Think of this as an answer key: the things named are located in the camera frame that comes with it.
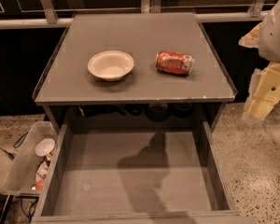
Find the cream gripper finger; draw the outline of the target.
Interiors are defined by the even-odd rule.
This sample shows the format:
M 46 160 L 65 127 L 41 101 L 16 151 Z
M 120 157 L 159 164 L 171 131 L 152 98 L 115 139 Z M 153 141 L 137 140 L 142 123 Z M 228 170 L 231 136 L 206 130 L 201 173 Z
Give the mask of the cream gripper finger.
M 260 26 L 261 26 L 261 22 L 257 24 L 252 30 L 250 30 L 246 35 L 242 36 L 238 44 L 241 47 L 257 49 L 259 47 Z
M 280 63 L 270 62 L 263 69 L 255 69 L 249 84 L 242 120 L 248 124 L 264 121 L 280 102 Z

